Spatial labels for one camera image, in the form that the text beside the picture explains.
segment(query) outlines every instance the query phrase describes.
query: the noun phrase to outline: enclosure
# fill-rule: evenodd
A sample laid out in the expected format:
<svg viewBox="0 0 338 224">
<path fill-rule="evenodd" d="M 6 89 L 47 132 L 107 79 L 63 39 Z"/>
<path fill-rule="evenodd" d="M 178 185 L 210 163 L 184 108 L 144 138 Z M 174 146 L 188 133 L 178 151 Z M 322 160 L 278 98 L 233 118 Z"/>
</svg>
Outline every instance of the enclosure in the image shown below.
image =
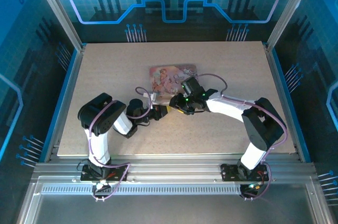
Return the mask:
<svg viewBox="0 0 338 224">
<path fill-rule="evenodd" d="M 338 0 L 0 2 L 1 223 L 336 222 Z M 244 202 L 242 183 L 222 181 L 249 144 L 243 124 L 171 111 L 131 138 L 108 134 L 112 160 L 131 167 L 95 203 L 77 170 L 79 109 L 102 92 L 129 103 L 151 90 L 150 67 L 185 63 L 275 106 L 289 139 L 266 160 L 269 191 Z"/>
</svg>

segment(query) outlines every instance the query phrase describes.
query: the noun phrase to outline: work surface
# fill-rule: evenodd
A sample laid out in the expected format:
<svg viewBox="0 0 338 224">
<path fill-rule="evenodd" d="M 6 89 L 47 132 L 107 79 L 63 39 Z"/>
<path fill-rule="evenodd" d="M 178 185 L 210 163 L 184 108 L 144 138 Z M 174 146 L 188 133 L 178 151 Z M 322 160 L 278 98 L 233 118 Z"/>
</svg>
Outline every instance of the work surface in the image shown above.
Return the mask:
<svg viewBox="0 0 338 224">
<path fill-rule="evenodd" d="M 261 42 L 178 42 L 88 44 L 67 115 L 59 156 L 88 156 L 86 135 L 77 119 L 79 109 L 106 92 L 125 104 L 137 86 L 151 90 L 149 68 L 193 63 L 198 73 L 215 73 L 225 78 L 225 94 L 246 100 L 266 97 L 282 119 L 285 116 Z M 200 78 L 200 84 L 221 90 L 214 77 Z M 110 154 L 201 154 L 244 153 L 248 135 L 244 124 L 216 113 L 183 115 L 175 110 L 148 127 L 139 126 L 126 139 L 112 129 L 108 133 Z M 292 139 L 273 152 L 294 152 Z"/>
</svg>

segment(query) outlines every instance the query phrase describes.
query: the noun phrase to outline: aluminum frame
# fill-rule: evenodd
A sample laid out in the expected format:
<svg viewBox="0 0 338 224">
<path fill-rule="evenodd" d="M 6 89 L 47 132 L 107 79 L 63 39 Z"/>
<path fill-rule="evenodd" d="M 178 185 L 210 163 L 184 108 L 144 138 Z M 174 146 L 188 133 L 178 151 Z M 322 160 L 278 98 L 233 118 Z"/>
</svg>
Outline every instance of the aluminum frame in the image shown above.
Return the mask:
<svg viewBox="0 0 338 224">
<path fill-rule="evenodd" d="M 283 73 L 281 71 L 280 64 L 278 62 L 277 55 L 274 54 L 274 49 L 272 51 L 268 51 L 265 48 L 265 54 L 270 66 L 271 74 L 273 75 L 273 79 L 275 82 L 275 86 L 277 89 L 278 97 L 285 114 L 285 119 L 288 125 L 288 131 L 292 135 L 292 139 L 297 149 L 297 153 L 301 158 L 302 162 L 310 162 L 310 155 L 307 150 L 307 146 L 305 143 L 305 139 L 301 130 L 301 126 L 299 125 L 296 113 L 294 111 L 294 107 L 291 101 L 291 96 L 287 90 L 286 82 L 283 77 Z"/>
<path fill-rule="evenodd" d="M 81 61 L 83 58 L 83 51 L 77 52 L 71 59 L 64 83 L 61 89 L 61 93 L 58 99 L 57 106 L 52 118 L 50 128 L 46 137 L 46 143 L 43 147 L 40 162 L 48 162 L 54 145 L 60 144 L 63 128 L 68 114 L 68 109 L 73 96 L 76 80 L 80 71 Z"/>
<path fill-rule="evenodd" d="M 47 0 L 47 2 L 58 18 L 62 28 L 64 29 L 74 48 L 78 51 L 81 51 L 83 47 L 81 39 L 79 38 L 79 35 L 77 34 L 73 24 L 65 12 L 60 0 Z"/>
<path fill-rule="evenodd" d="M 268 51 L 272 51 L 275 47 L 276 43 L 278 42 L 281 34 L 283 33 L 285 27 L 289 23 L 291 17 L 293 16 L 294 12 L 298 8 L 301 0 L 289 0 L 278 19 L 269 39 L 268 39 Z"/>
<path fill-rule="evenodd" d="M 203 185 L 204 188 L 215 186 L 235 186 L 240 182 L 222 182 L 220 164 L 235 164 L 239 154 L 205 155 L 130 155 L 112 156 L 117 163 L 131 162 L 130 172 L 124 187 L 135 185 L 159 186 L 170 185 L 185 188 Z M 57 160 L 53 163 L 38 163 L 32 175 L 24 203 L 17 223 L 33 223 L 44 193 L 44 185 L 83 186 L 91 183 L 80 182 L 81 172 L 76 170 L 79 160 Z M 271 184 L 305 184 L 309 202 L 312 205 L 318 223 L 334 223 L 325 197 L 321 191 L 316 171 L 312 163 L 301 163 L 298 155 L 271 154 L 267 158 L 271 166 Z M 87 194 L 89 190 L 72 194 Z"/>
</svg>

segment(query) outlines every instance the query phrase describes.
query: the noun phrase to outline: black mounting plate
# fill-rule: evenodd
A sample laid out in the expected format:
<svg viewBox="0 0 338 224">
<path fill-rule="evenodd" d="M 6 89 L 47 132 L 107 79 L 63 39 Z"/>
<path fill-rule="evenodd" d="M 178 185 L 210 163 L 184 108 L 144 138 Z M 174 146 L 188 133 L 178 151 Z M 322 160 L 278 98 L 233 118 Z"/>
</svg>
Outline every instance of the black mounting plate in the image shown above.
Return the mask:
<svg viewBox="0 0 338 224">
<path fill-rule="evenodd" d="M 252 171 L 251 175 L 243 180 L 239 177 L 238 167 L 236 164 L 222 164 L 221 165 L 221 175 L 223 182 L 260 182 L 262 177 L 258 174 L 258 171 L 262 172 L 264 182 L 269 181 L 269 175 L 267 173 L 267 168 L 263 164 L 257 165 Z"/>
<path fill-rule="evenodd" d="M 126 166 L 123 167 L 117 167 L 117 168 L 111 168 L 109 174 L 114 174 L 112 176 L 109 176 L 108 178 L 105 178 L 107 181 L 120 181 L 121 177 L 123 176 L 123 172 L 126 170 Z M 99 182 L 99 180 L 104 178 L 99 178 L 96 176 L 97 174 L 89 168 L 88 165 L 84 165 L 82 168 L 81 178 L 80 181 L 82 182 Z M 127 181 L 127 175 L 123 178 L 122 181 Z"/>
</svg>

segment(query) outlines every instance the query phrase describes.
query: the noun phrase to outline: glass panel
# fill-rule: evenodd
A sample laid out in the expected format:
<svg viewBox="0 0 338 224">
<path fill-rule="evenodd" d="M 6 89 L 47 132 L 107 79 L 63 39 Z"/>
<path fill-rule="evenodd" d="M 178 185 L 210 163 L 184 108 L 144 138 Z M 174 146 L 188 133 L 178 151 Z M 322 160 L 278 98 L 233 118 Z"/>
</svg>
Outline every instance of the glass panel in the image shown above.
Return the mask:
<svg viewBox="0 0 338 224">
<path fill-rule="evenodd" d="M 338 172 L 338 0 L 302 0 L 275 49 L 319 174 Z"/>
<path fill-rule="evenodd" d="M 83 42 L 267 41 L 288 0 L 61 0 Z"/>
<path fill-rule="evenodd" d="M 0 7 L 0 222 L 16 223 L 74 48 L 46 0 Z"/>
</svg>

